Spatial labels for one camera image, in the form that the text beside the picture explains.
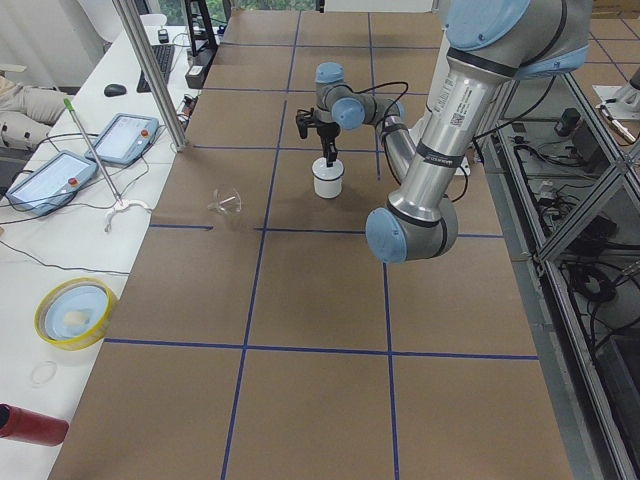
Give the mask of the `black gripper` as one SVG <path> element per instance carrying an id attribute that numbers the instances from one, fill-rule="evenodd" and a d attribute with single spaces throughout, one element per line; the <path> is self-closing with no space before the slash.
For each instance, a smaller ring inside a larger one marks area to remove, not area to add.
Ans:
<path id="1" fill-rule="evenodd" d="M 340 134 L 340 126 L 336 122 L 319 122 L 317 134 L 321 140 L 326 167 L 331 167 L 336 160 L 335 140 Z"/>

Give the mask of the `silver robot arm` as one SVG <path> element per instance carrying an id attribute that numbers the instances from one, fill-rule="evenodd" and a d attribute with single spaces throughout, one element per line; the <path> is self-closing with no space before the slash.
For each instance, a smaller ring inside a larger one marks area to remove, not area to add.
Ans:
<path id="1" fill-rule="evenodd" d="M 357 93 L 334 62 L 316 69 L 323 125 L 376 128 L 400 186 L 366 220 L 367 244 L 385 263 L 446 253 L 458 220 L 446 190 L 496 89 L 513 79 L 564 74 L 586 60 L 590 1 L 454 1 L 446 20 L 448 76 L 422 134 L 413 140 L 396 101 Z"/>

